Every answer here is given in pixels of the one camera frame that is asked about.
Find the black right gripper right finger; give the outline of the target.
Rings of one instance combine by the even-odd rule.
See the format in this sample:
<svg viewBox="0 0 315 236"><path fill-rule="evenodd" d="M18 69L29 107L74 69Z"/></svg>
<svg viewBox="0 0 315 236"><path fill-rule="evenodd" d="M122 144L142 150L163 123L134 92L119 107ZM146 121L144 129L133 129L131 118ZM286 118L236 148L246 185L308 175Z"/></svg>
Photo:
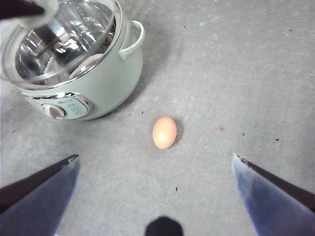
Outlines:
<svg viewBox="0 0 315 236"><path fill-rule="evenodd" d="M259 236L313 236L315 195L236 154L232 172Z"/></svg>

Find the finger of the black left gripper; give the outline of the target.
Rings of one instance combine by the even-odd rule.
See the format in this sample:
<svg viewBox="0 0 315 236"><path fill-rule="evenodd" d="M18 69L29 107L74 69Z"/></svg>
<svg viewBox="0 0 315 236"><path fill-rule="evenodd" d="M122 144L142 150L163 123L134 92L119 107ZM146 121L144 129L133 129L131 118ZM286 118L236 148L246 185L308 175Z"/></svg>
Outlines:
<svg viewBox="0 0 315 236"><path fill-rule="evenodd" d="M45 10L32 0L0 0L0 19L37 16Z"/></svg>

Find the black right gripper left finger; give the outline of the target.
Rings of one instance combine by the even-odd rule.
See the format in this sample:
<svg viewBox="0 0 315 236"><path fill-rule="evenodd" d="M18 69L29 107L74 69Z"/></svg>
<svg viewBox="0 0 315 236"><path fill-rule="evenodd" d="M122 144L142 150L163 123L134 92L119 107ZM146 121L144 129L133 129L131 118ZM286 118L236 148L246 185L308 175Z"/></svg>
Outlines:
<svg viewBox="0 0 315 236"><path fill-rule="evenodd" d="M2 236L53 236L72 197L80 163L71 155L0 189Z"/></svg>

